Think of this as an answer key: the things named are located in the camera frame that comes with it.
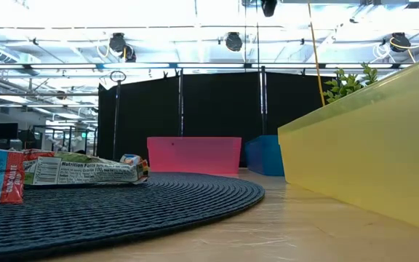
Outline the green leafy plant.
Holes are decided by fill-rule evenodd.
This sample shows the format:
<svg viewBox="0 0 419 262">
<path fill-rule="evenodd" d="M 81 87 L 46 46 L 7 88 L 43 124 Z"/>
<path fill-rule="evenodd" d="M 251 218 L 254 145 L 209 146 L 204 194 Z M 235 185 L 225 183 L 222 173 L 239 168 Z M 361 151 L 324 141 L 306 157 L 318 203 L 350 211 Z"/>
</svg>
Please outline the green leafy plant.
<svg viewBox="0 0 419 262">
<path fill-rule="evenodd" d="M 371 68 L 367 63 L 362 63 L 362 73 L 364 76 L 359 78 L 358 74 L 346 74 L 339 68 L 335 71 L 336 77 L 326 81 L 325 84 L 330 86 L 329 90 L 323 91 L 322 97 L 327 103 L 335 102 L 355 91 L 359 91 L 378 80 L 378 70 Z"/>
</svg>

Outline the thin yellow pole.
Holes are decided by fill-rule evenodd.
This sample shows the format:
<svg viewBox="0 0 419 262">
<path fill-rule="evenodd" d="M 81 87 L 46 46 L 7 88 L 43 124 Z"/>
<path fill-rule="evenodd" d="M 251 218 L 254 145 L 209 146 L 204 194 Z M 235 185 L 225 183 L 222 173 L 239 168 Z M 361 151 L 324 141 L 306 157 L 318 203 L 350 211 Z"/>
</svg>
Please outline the thin yellow pole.
<svg viewBox="0 0 419 262">
<path fill-rule="evenodd" d="M 319 89 L 319 95 L 321 99 L 322 106 L 325 106 L 325 99 L 324 99 L 324 91 L 322 88 L 322 81 L 321 81 L 321 75 L 319 70 L 319 61 L 318 61 L 318 55 L 317 55 L 317 49 L 316 49 L 316 37 L 314 33 L 314 24 L 313 24 L 313 16 L 312 16 L 312 10 L 311 10 L 311 0 L 307 0 L 307 6 L 308 6 L 308 16 L 309 16 L 309 22 L 310 22 L 310 29 L 311 29 L 311 38 L 312 38 L 312 45 L 314 50 L 314 62 L 316 66 L 316 76 L 318 81 L 318 89 Z"/>
</svg>

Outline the yellow plastic bin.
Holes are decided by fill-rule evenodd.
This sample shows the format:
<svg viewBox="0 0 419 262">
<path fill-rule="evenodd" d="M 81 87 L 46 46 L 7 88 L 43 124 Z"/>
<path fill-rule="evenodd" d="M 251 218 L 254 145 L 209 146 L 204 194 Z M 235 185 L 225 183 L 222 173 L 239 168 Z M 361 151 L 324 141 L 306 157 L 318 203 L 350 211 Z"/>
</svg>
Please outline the yellow plastic bin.
<svg viewBox="0 0 419 262">
<path fill-rule="evenodd" d="M 419 227 L 419 62 L 278 129 L 285 179 Z"/>
</svg>

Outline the horizontal metal frame bar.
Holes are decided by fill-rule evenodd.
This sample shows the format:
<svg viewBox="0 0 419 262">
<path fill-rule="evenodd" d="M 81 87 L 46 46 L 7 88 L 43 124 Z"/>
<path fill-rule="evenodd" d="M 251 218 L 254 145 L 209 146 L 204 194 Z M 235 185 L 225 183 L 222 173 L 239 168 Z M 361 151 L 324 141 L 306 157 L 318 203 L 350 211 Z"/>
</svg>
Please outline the horizontal metal frame bar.
<svg viewBox="0 0 419 262">
<path fill-rule="evenodd" d="M 210 69 L 336 69 L 336 68 L 361 68 L 360 63 L 5 63 L 0 64 L 0 70 L 21 69 L 149 69 L 149 68 L 210 68 Z"/>
</svg>

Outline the round black ceiling lamp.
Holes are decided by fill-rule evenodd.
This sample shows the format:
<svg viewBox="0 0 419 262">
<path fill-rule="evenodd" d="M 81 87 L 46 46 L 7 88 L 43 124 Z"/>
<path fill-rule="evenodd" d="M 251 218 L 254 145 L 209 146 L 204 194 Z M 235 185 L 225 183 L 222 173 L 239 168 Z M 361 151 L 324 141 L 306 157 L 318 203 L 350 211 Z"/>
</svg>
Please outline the round black ceiling lamp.
<svg viewBox="0 0 419 262">
<path fill-rule="evenodd" d="M 405 52 L 411 47 L 410 40 L 405 33 L 392 33 L 389 39 L 390 48 L 393 52 Z"/>
<path fill-rule="evenodd" d="M 243 42 L 238 32 L 229 32 L 225 43 L 227 49 L 232 52 L 239 52 L 243 47 Z"/>
<path fill-rule="evenodd" d="M 125 63 L 135 63 L 136 54 L 134 48 L 126 43 L 123 33 L 113 33 L 108 43 L 109 50 Z"/>
</svg>

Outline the black computer monitor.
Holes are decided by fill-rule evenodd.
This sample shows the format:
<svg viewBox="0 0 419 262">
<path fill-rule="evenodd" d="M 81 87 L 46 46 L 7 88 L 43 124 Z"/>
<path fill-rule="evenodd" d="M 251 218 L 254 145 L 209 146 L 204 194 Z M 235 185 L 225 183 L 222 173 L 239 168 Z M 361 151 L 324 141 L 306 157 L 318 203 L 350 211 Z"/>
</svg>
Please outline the black computer monitor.
<svg viewBox="0 0 419 262">
<path fill-rule="evenodd" d="M 13 140 L 18 137 L 18 123 L 0 123 L 0 140 Z"/>
</svg>

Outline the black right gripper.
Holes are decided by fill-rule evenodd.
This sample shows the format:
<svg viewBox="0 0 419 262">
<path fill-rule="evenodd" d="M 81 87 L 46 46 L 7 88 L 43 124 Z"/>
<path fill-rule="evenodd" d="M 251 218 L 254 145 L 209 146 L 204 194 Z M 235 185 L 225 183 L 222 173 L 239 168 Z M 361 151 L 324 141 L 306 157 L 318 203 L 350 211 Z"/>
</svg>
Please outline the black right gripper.
<svg viewBox="0 0 419 262">
<path fill-rule="evenodd" d="M 277 3 L 277 0 L 261 0 L 261 8 L 265 17 L 274 15 Z"/>
</svg>

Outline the pink plastic bin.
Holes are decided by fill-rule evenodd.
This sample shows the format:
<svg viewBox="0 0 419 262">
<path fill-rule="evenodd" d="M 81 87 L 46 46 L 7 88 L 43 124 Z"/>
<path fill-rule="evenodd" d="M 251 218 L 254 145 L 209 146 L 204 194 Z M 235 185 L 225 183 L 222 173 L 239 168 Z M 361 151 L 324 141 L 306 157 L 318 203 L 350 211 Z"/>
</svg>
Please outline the pink plastic bin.
<svg viewBox="0 0 419 262">
<path fill-rule="evenodd" d="M 237 137 L 149 137 L 153 172 L 191 172 L 235 176 L 239 171 L 242 139 Z"/>
</svg>

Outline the blue plastic bin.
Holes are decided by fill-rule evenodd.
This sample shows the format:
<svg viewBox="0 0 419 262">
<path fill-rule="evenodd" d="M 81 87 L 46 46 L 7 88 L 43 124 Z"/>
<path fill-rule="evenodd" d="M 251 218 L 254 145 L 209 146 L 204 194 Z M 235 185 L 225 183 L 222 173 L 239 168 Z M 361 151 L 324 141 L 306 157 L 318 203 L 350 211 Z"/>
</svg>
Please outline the blue plastic bin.
<svg viewBox="0 0 419 262">
<path fill-rule="evenodd" d="M 267 176 L 284 177 L 277 135 L 261 135 L 245 143 L 247 168 Z"/>
</svg>

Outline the dark blue woven round mat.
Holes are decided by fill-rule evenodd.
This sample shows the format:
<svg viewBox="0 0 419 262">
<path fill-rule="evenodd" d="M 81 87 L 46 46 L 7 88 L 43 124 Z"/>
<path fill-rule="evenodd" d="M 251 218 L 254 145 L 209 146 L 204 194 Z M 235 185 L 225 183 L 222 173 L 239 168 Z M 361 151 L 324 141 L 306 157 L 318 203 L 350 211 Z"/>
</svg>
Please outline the dark blue woven round mat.
<svg viewBox="0 0 419 262">
<path fill-rule="evenodd" d="M 0 204 L 0 262 L 26 262 L 162 236 L 220 221 L 260 202 L 238 178 L 153 173 L 138 185 L 32 186 Z"/>
</svg>

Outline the white orange granola bar wrapper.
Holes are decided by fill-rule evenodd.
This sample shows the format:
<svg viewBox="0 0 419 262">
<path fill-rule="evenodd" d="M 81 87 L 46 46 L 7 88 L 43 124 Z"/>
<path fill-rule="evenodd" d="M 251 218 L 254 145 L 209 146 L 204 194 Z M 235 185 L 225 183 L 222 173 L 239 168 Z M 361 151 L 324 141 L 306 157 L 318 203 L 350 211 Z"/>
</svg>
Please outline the white orange granola bar wrapper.
<svg viewBox="0 0 419 262">
<path fill-rule="evenodd" d="M 133 183 L 139 184 L 148 180 L 149 166 L 146 159 L 135 154 L 124 154 L 120 162 L 131 167 L 132 174 L 135 176 Z"/>
</svg>

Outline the black curtain partition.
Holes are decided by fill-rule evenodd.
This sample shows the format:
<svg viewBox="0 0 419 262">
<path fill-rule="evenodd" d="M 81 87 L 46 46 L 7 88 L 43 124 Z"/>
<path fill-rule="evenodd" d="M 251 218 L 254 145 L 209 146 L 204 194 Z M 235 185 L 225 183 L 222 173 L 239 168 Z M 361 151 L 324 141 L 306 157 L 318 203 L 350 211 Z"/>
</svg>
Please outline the black curtain partition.
<svg viewBox="0 0 419 262">
<path fill-rule="evenodd" d="M 317 76 L 266 74 L 262 113 L 260 75 L 193 74 L 121 85 L 116 159 L 148 157 L 149 137 L 275 135 L 280 126 L 322 106 Z M 113 160 L 116 87 L 100 87 L 97 155 Z"/>
</svg>

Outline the green white granola bar wrapper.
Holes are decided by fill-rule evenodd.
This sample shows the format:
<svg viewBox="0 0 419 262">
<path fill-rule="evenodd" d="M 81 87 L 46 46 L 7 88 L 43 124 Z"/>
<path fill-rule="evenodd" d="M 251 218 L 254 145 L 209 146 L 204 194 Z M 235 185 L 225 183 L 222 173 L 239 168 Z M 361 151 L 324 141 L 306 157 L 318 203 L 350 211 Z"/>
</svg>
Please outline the green white granola bar wrapper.
<svg viewBox="0 0 419 262">
<path fill-rule="evenodd" d="M 25 184 L 30 186 L 64 186 L 133 183 L 128 164 L 66 151 L 24 152 Z"/>
</svg>

